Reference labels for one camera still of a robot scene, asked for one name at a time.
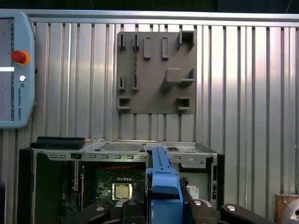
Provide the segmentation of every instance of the gray pegboard tool holder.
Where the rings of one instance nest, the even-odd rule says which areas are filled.
[[[196,31],[117,35],[119,113],[195,113]]]

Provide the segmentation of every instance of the sticker label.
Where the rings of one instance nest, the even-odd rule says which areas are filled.
[[[187,186],[187,190],[189,191],[193,200],[199,199],[199,189],[196,186]]]

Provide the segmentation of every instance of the universal robots logo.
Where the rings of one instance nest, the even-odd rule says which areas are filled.
[[[21,120],[21,88],[18,89],[18,120]]]

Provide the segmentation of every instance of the computer chassis frame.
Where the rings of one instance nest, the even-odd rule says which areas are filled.
[[[19,153],[17,224],[34,224],[36,201],[37,155],[46,154],[52,161],[90,162],[147,162],[147,152],[98,150],[109,144],[162,145],[167,147],[168,157],[174,164],[184,168],[207,170],[209,177],[209,202],[220,208],[224,192],[224,155],[197,142],[159,142],[140,140],[85,140],[80,150],[21,149]]]

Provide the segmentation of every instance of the cpu socket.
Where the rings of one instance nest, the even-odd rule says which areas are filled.
[[[130,183],[113,183],[112,200],[131,199],[133,194],[132,184]]]

